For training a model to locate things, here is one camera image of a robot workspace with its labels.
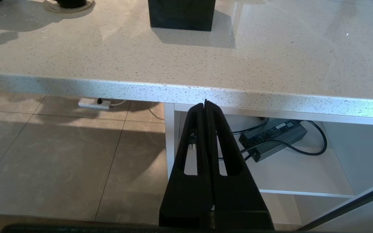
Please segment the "white speckled countertop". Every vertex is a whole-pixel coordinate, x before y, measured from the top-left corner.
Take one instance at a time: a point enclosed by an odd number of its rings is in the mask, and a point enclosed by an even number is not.
[[[373,117],[372,0],[217,0],[211,32],[41,2],[0,3],[0,90]]]

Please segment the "quartz countertop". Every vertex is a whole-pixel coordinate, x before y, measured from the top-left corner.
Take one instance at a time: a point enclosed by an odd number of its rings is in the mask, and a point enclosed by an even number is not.
[[[146,0],[0,3],[0,90],[373,117],[372,0],[217,0],[151,28]]]

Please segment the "black block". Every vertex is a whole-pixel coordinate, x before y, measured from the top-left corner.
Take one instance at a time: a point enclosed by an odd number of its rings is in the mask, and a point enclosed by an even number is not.
[[[148,0],[153,28],[211,31],[215,0]]]

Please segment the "white power strip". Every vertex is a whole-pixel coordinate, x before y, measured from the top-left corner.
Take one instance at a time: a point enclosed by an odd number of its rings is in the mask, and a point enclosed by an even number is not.
[[[110,109],[110,100],[102,100],[101,104],[97,103],[97,99],[81,98],[79,101],[81,108],[92,108],[92,109]]]

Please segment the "tile floor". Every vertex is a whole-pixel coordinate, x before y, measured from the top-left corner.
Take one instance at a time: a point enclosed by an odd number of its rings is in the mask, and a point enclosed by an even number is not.
[[[163,104],[78,100],[0,92],[0,214],[157,224]]]

